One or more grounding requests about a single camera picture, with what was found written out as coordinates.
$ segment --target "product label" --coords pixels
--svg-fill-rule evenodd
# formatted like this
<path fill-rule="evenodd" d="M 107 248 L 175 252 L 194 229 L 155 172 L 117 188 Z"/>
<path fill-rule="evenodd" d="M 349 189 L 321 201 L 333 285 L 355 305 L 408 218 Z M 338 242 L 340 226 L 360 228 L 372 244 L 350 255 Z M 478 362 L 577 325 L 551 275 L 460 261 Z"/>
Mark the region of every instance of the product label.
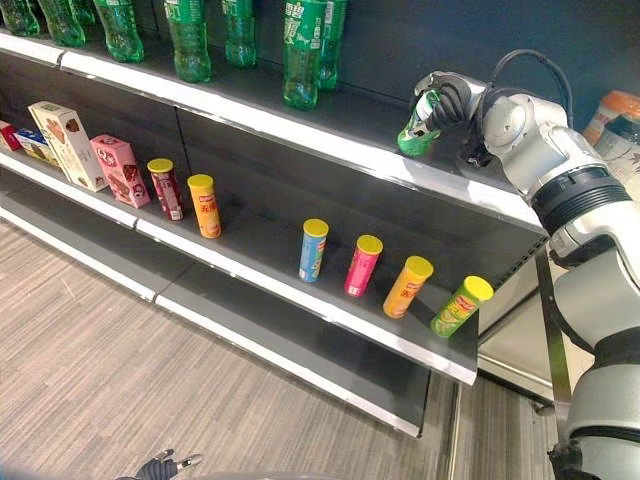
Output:
<path fill-rule="evenodd" d="M 347 14 L 346 0 L 329 0 L 324 15 L 324 39 L 337 41 L 342 38 L 344 18 Z"/>
<path fill-rule="evenodd" d="M 131 0 L 95 0 L 98 7 L 129 7 Z"/>
<path fill-rule="evenodd" d="M 253 16 L 253 1 L 222 0 L 222 13 L 239 18 L 251 17 Z"/>
<path fill-rule="evenodd" d="M 164 0 L 164 11 L 171 22 L 204 22 L 203 0 Z"/>
<path fill-rule="evenodd" d="M 301 50 L 318 50 L 326 3 L 318 0 L 287 2 L 284 11 L 284 44 Z"/>

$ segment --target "shelf edge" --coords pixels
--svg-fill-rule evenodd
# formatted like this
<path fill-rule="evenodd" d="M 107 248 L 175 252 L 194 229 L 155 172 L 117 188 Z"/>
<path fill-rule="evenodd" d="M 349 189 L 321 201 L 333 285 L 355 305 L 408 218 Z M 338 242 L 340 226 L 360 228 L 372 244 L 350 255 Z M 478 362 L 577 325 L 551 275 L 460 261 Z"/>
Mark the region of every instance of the shelf edge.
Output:
<path fill-rule="evenodd" d="M 156 296 L 155 292 L 150 288 L 145 287 L 144 285 L 136 282 L 135 280 L 127 277 L 126 275 L 121 274 L 120 272 L 115 271 L 111 267 L 99 262 L 98 260 L 90 257 L 89 255 L 81 252 L 80 250 L 72 247 L 64 243 L 62 240 L 54 237 L 53 235 L 48 234 L 44 230 L 32 225 L 28 221 L 18 217 L 17 215 L 11 213 L 5 208 L 0 207 L 0 217 L 4 218 L 6 221 L 12 223 L 16 227 L 24 230 L 27 233 L 30 233 L 34 237 L 43 241 L 44 243 L 50 245 L 51 247 L 61 251 L 62 253 L 70 256 L 74 260 L 79 261 L 85 266 L 95 270 L 96 272 L 104 275 L 105 277 L 113 280 L 114 282 L 122 285 L 123 287 L 133 291 L 137 295 L 139 295 L 142 299 L 152 302 L 154 297 Z"/>
<path fill-rule="evenodd" d="M 70 200 L 84 205 L 129 229 L 133 229 L 136 221 L 138 220 L 136 216 L 131 215 L 120 208 L 98 200 L 74 186 L 47 175 L 46 173 L 40 172 L 2 152 L 0 152 L 0 166 L 22 175 L 23 177 L 29 178 L 43 187 L 53 190 L 63 197 L 67 197 Z"/>
<path fill-rule="evenodd" d="M 337 385 L 330 380 L 327 380 L 323 376 L 311 371 L 307 367 L 299 365 L 292 360 L 289 360 L 268 348 L 263 347 L 262 345 L 250 340 L 247 337 L 244 337 L 216 322 L 213 320 L 200 315 L 199 313 L 190 310 L 187 307 L 184 307 L 169 298 L 166 298 L 162 295 L 158 295 L 155 300 L 155 303 L 166 310 L 185 318 L 186 320 L 199 325 L 200 327 L 208 330 L 215 335 L 224 338 L 226 341 L 230 342 L 232 345 L 242 348 L 266 361 L 269 363 L 276 365 L 283 370 L 286 370 L 296 377 L 301 378 L 302 380 L 314 385 L 315 387 L 323 390 L 334 397 L 339 398 L 340 400 L 357 407 L 359 410 L 362 410 L 378 420 L 383 421 L 384 423 L 392 426 L 393 428 L 400 430 L 408 435 L 413 437 L 417 437 L 419 434 L 419 427 L 413 425 L 412 423 L 394 415 L 393 413 L 375 405 L 374 403 L 360 397 L 352 393 L 351 391 Z"/>
<path fill-rule="evenodd" d="M 214 92 L 91 55 L 65 51 L 60 67 L 63 71 L 102 80 L 219 123 L 265 138 L 282 140 L 298 149 L 320 154 L 327 161 L 405 188 L 437 194 L 498 219 L 544 232 L 533 210 L 519 195 L 444 172 L 398 153 L 350 140 Z"/>
<path fill-rule="evenodd" d="M 320 300 L 295 287 L 287 285 L 273 277 L 265 275 L 253 268 L 247 267 L 231 258 L 228 258 L 214 250 L 203 247 L 191 240 L 169 232 L 144 219 L 138 220 L 136 231 L 148 235 L 158 242 L 162 242 L 187 255 L 230 275 L 232 278 L 240 278 L 252 285 L 267 290 L 288 300 L 299 307 L 319 316 L 329 323 L 335 323 L 352 332 L 356 332 L 369 338 L 391 351 L 398 352 L 429 369 L 447 374 L 461 382 L 473 385 L 476 379 L 476 371 L 457 365 L 450 360 L 432 353 L 408 340 L 399 338 L 391 332 L 367 322 L 335 305 Z"/>
<path fill-rule="evenodd" d="M 59 65 L 60 56 L 65 52 L 61 48 L 51 47 L 6 33 L 0 33 L 0 51 L 27 60 L 35 60 L 51 67 Z"/>

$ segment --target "snack box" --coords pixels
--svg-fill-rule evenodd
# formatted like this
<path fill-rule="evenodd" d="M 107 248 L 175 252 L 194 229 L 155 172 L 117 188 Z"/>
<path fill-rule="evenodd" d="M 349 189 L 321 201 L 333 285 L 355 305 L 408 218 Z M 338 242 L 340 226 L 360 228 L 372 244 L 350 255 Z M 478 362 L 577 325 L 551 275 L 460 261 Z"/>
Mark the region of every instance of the snack box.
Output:
<path fill-rule="evenodd" d="M 33 132 L 27 128 L 21 128 L 14 136 L 16 140 L 20 142 L 20 145 L 22 145 L 27 155 L 61 169 L 56 157 L 53 156 L 53 152 L 51 152 L 49 145 L 47 145 L 47 141 L 40 132 Z"/>
<path fill-rule="evenodd" d="M 29 111 L 69 181 L 93 192 L 107 186 L 75 110 L 38 102 L 31 105 Z"/>
<path fill-rule="evenodd" d="M 91 139 L 91 146 L 117 200 L 136 208 L 151 201 L 131 145 L 111 135 L 99 135 Z"/>
<path fill-rule="evenodd" d="M 15 137 L 16 129 L 7 122 L 0 121 L 0 146 L 9 150 L 19 150 L 20 143 Z"/>

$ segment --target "yellow lid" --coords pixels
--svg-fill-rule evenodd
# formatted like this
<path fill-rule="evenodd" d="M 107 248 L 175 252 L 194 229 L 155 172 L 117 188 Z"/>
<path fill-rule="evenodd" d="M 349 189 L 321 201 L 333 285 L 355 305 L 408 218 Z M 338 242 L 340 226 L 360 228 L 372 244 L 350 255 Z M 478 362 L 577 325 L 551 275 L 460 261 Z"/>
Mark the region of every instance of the yellow lid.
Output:
<path fill-rule="evenodd" d="M 329 225 L 319 218 L 306 220 L 302 225 L 302 229 L 304 233 L 312 237 L 326 237 L 327 233 L 329 233 Z"/>
<path fill-rule="evenodd" d="M 493 297 L 493 287 L 485 279 L 470 275 L 464 279 L 464 288 L 481 302 Z"/>
<path fill-rule="evenodd" d="M 417 277 L 427 279 L 433 275 L 433 265 L 426 258 L 413 255 L 407 258 L 405 268 Z"/>
<path fill-rule="evenodd" d="M 151 173 L 167 173 L 173 170 L 173 162 L 168 158 L 154 158 L 147 163 Z"/>
<path fill-rule="evenodd" d="M 367 255 L 378 255 L 382 251 L 382 241 L 373 235 L 360 235 L 356 245 Z"/>
<path fill-rule="evenodd" d="M 191 188 L 213 188 L 213 178 L 209 175 L 199 173 L 197 175 L 191 175 L 187 179 L 187 184 Z"/>

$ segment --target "floor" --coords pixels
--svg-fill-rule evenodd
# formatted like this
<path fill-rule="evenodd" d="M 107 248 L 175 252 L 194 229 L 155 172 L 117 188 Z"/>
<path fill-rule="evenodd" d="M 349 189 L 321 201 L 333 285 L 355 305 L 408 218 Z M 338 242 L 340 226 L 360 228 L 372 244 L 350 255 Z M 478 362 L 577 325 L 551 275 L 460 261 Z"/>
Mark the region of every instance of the floor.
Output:
<path fill-rule="evenodd" d="M 65 479 L 314 471 L 441 479 L 452 384 L 434 379 L 413 439 L 198 330 L 0 223 L 0 461 Z M 463 390 L 456 479 L 551 479 L 552 417 L 479 378 Z"/>

